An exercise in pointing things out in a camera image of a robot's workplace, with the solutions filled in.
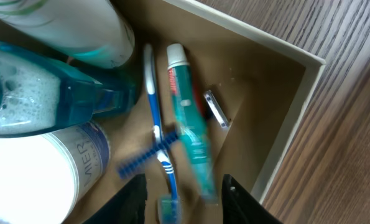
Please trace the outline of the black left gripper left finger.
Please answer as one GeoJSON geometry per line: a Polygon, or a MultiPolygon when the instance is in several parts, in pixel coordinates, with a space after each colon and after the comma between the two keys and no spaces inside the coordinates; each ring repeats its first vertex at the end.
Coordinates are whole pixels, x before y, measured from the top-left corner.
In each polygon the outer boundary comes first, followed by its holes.
{"type": "Polygon", "coordinates": [[[147,180],[135,175],[83,224],[145,224],[147,180]]]}

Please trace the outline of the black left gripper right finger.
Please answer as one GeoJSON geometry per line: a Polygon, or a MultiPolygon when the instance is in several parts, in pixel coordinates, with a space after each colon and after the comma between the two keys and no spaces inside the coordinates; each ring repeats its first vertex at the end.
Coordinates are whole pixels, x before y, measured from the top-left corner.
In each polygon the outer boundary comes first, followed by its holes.
{"type": "Polygon", "coordinates": [[[221,187],[223,224],[281,224],[229,174],[221,187]]]}

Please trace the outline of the white round jar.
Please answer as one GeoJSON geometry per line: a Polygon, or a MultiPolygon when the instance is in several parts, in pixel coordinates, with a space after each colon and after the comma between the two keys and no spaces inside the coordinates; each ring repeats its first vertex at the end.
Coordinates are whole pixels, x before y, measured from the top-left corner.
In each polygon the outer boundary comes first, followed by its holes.
{"type": "Polygon", "coordinates": [[[0,223],[62,223],[104,174],[109,140],[94,122],[0,139],[0,223]]]}

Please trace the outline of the red green toothpaste tube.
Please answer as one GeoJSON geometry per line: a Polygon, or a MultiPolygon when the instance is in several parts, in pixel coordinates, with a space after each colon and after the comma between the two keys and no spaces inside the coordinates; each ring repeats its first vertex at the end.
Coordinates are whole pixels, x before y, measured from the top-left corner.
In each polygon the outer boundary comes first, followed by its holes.
{"type": "Polygon", "coordinates": [[[200,196],[215,202],[217,193],[211,174],[210,140],[204,117],[200,113],[193,92],[192,73],[181,44],[167,47],[168,75],[178,136],[184,145],[190,167],[198,182],[200,196]]]}

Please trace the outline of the blue mouthwash bottle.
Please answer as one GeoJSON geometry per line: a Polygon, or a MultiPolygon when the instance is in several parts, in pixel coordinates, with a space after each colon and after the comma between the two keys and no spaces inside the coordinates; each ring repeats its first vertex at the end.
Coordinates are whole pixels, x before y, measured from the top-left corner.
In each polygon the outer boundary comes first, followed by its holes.
{"type": "Polygon", "coordinates": [[[141,78],[131,70],[73,67],[0,41],[0,138],[49,133],[124,114],[141,78]]]}

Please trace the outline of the white leaf-print cream tube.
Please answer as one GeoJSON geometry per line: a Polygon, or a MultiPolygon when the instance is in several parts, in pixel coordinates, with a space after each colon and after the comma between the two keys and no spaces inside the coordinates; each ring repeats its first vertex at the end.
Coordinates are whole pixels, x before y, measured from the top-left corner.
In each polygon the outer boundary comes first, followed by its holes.
{"type": "Polygon", "coordinates": [[[0,20],[101,68],[124,65],[136,44],[132,27],[108,0],[0,0],[0,20]]]}

